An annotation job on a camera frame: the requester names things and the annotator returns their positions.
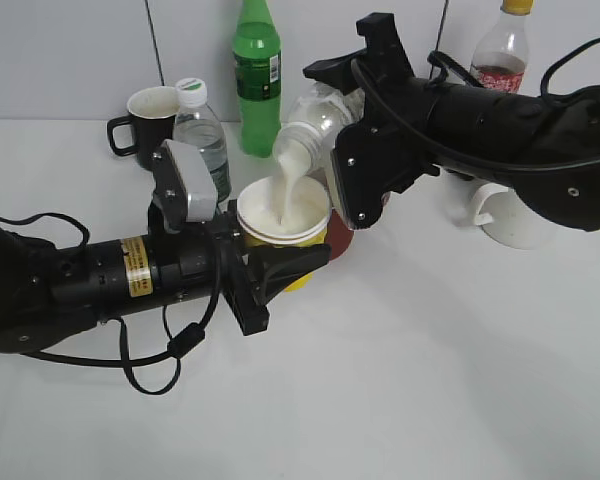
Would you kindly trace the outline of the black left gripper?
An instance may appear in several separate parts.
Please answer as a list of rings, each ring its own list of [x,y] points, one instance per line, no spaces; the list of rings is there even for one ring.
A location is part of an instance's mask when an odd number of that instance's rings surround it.
[[[327,265],[331,256],[328,244],[262,245],[248,250],[246,265],[236,199],[216,208],[209,230],[220,255],[221,292],[244,336],[264,332],[269,324],[269,311],[264,305],[292,283]]]

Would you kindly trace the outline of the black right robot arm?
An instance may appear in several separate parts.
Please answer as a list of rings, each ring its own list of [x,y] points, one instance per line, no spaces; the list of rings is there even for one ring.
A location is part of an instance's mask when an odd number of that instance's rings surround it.
[[[513,189],[544,219],[600,230],[600,85],[532,97],[481,85],[434,50],[434,78],[415,75],[390,13],[356,24],[366,45],[305,67],[305,77],[364,95],[360,119],[335,138],[329,190],[352,230],[381,217],[388,193],[450,170]]]

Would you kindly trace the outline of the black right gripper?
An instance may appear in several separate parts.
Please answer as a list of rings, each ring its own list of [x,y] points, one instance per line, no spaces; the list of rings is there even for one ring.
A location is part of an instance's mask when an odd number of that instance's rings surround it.
[[[349,95],[365,94],[362,118],[344,127],[331,150],[330,190],[350,230],[368,229],[382,215],[383,195],[402,193],[420,177],[439,174],[418,137],[424,131],[425,81],[416,77],[392,13],[373,12],[356,22],[365,46],[317,60],[306,79]]]

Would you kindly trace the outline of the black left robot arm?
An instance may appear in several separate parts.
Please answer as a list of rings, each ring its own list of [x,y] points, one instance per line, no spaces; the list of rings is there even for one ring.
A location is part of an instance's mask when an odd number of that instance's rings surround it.
[[[328,264],[331,248],[249,247],[236,213],[169,231],[148,209],[144,235],[58,248],[0,217],[0,353],[40,352],[100,322],[203,297],[223,297],[243,335],[267,330],[268,303]]]

